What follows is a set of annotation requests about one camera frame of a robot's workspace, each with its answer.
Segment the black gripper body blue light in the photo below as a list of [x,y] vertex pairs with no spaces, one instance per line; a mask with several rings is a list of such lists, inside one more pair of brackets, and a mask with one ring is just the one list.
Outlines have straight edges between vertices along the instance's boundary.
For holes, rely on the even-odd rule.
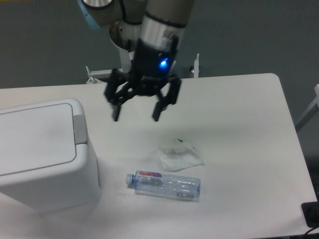
[[129,82],[139,96],[154,96],[170,84],[168,96],[178,95],[178,77],[170,76],[170,71],[178,52],[178,36],[168,40],[167,49],[156,49],[141,39],[138,40]]

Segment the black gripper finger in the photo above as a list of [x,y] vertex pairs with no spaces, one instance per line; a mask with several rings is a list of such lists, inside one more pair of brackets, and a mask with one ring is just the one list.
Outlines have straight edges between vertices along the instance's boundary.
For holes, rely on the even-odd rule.
[[[169,89],[165,96],[163,96],[161,89],[169,83]],[[154,86],[154,91],[157,96],[157,103],[153,111],[154,121],[159,121],[161,112],[166,110],[168,105],[175,105],[177,102],[177,97],[181,87],[181,79],[176,75],[170,75],[168,78],[162,79],[159,84]]]
[[119,119],[122,104],[136,95],[136,84],[133,79],[134,75],[131,72],[123,73],[116,68],[112,70],[108,78],[104,95],[113,109],[114,121]]

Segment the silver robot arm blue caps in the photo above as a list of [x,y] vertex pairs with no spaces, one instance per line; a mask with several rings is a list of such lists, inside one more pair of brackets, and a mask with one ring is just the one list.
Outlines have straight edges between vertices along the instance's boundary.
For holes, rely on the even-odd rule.
[[109,27],[118,48],[121,69],[103,77],[105,98],[117,121],[122,105],[135,96],[157,97],[153,119],[177,101],[181,79],[173,73],[175,58],[191,15],[192,0],[80,0],[78,5],[93,28]]

